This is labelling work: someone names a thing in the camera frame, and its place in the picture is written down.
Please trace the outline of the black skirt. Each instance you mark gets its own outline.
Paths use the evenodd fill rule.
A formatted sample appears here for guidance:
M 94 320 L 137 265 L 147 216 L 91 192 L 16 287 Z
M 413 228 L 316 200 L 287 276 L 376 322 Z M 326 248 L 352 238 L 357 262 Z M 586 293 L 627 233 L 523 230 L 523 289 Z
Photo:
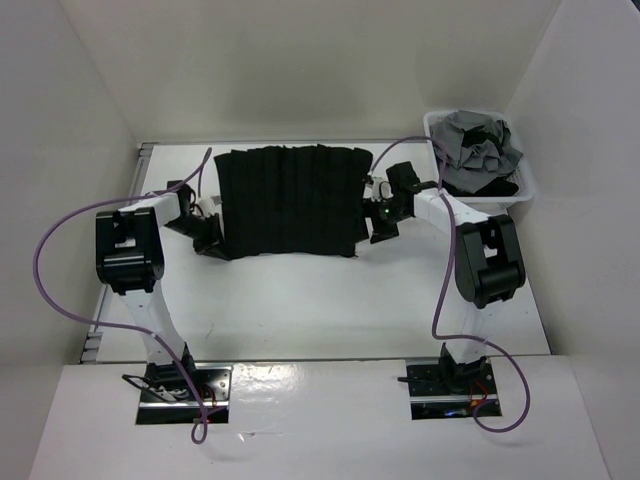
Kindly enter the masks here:
M 372 162 L 367 150 L 324 145 L 216 156 L 225 255 L 354 256 L 367 237 L 363 198 Z

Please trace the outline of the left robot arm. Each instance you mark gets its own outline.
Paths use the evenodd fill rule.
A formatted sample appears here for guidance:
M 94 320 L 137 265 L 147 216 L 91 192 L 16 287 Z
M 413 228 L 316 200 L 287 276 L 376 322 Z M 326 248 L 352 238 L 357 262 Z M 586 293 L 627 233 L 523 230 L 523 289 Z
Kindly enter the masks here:
M 211 201 L 178 181 L 169 191 L 139 200 L 95 218 L 96 272 L 121 297 L 134 325 L 143 330 L 145 380 L 161 397 L 161 389 L 180 400 L 198 390 L 199 375 L 186 341 L 177 332 L 162 291 L 164 227 L 192 240 L 196 254 L 226 260 L 220 216 Z

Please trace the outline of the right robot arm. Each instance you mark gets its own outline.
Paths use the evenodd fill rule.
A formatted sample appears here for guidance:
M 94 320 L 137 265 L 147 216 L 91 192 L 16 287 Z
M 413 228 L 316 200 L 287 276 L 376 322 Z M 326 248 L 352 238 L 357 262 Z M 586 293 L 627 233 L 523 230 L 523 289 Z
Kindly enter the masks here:
M 459 393 L 486 362 L 487 327 L 526 280 L 515 223 L 506 214 L 491 216 L 457 200 L 436 182 L 422 182 L 409 162 L 387 169 L 387 177 L 366 177 L 363 200 L 371 220 L 372 244 L 399 235 L 398 223 L 415 218 L 449 236 L 444 286 L 436 301 L 432 336 L 443 343 L 438 381 Z M 451 282 L 466 302 L 458 333 L 440 334 L 438 323 Z

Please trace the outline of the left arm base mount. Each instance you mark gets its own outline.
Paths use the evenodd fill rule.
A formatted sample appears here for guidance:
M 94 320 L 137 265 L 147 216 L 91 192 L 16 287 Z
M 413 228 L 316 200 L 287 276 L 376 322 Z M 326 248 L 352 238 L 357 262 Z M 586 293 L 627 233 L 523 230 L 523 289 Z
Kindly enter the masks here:
M 197 363 L 191 378 L 208 410 L 209 424 L 226 424 L 229 418 L 233 367 Z M 151 366 L 143 375 L 121 378 L 139 392 L 137 425 L 192 424 L 201 415 L 193 392 L 180 373 L 166 380 L 153 379 Z

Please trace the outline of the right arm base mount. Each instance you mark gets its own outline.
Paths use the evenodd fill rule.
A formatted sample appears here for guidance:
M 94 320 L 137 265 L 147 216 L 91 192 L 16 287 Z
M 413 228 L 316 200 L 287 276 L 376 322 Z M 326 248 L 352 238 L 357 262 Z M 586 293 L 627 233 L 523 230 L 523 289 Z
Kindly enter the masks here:
M 441 361 L 407 361 L 406 372 L 397 381 L 408 388 L 411 418 L 413 420 L 500 417 L 497 386 L 493 369 L 485 361 L 471 373 L 456 379 L 447 378 L 448 372 Z

